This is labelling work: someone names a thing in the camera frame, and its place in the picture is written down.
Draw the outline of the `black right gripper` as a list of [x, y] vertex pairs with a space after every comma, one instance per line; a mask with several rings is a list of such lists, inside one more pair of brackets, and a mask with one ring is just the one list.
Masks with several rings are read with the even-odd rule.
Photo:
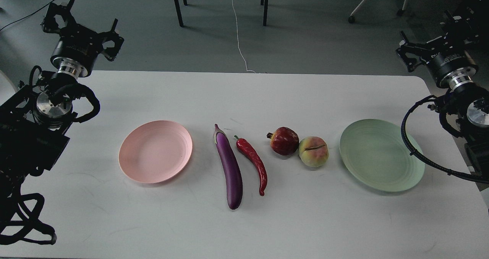
[[457, 7], [454, 13], [444, 10], [445, 22], [443, 36], [426, 44], [410, 42], [404, 31], [400, 31], [402, 40], [396, 54], [405, 64], [408, 73], [419, 66], [426, 66], [435, 84], [439, 88], [454, 88], [452, 83], [460, 76], [471, 77], [479, 67], [466, 51], [466, 45], [478, 38], [478, 26], [472, 7]]

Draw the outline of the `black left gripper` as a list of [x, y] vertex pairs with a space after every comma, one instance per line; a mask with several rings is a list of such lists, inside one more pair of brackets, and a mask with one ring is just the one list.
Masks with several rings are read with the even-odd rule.
[[[68, 76], [90, 76], [96, 59], [101, 54], [108, 61], [114, 61], [124, 43], [124, 38], [116, 31], [118, 19], [114, 19], [109, 31], [97, 33], [82, 24], [76, 23], [71, 14], [75, 0], [66, 5], [49, 3], [47, 13], [41, 23], [44, 33], [56, 33], [59, 41], [51, 55], [51, 64], [57, 73]], [[63, 20], [61, 28], [56, 17]]]

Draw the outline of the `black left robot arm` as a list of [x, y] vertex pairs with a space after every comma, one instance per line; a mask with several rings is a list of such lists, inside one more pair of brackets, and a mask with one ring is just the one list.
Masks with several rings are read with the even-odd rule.
[[91, 75], [99, 55], [114, 61], [124, 43], [116, 32], [118, 20], [106, 32], [79, 24], [71, 13], [75, 0], [66, 5], [51, 2], [42, 21], [45, 33], [59, 41], [50, 62], [55, 71], [32, 68], [27, 84], [1, 105], [1, 231], [18, 228], [1, 244], [19, 241], [53, 245], [55, 229], [39, 217], [44, 207], [40, 193], [22, 194], [28, 176], [41, 176], [54, 167], [65, 150], [66, 132], [73, 123], [84, 123], [100, 112], [100, 101], [80, 78]]

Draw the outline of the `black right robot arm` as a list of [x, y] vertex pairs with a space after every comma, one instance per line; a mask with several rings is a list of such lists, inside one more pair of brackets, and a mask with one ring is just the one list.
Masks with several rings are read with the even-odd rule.
[[[409, 72], [425, 66], [436, 86], [446, 89], [443, 96], [430, 95], [416, 102], [405, 114], [401, 123], [402, 140], [410, 155], [448, 175], [476, 183], [488, 183], [488, 90], [472, 80], [478, 66], [466, 51], [466, 46], [479, 41], [479, 28], [470, 18], [454, 16], [446, 11], [442, 23], [444, 34], [425, 43], [408, 40], [401, 31], [402, 40], [396, 54]], [[406, 122], [411, 113], [423, 104], [439, 115], [445, 131], [463, 138], [466, 154], [474, 174], [461, 173], [443, 167], [424, 156], [408, 138]]]

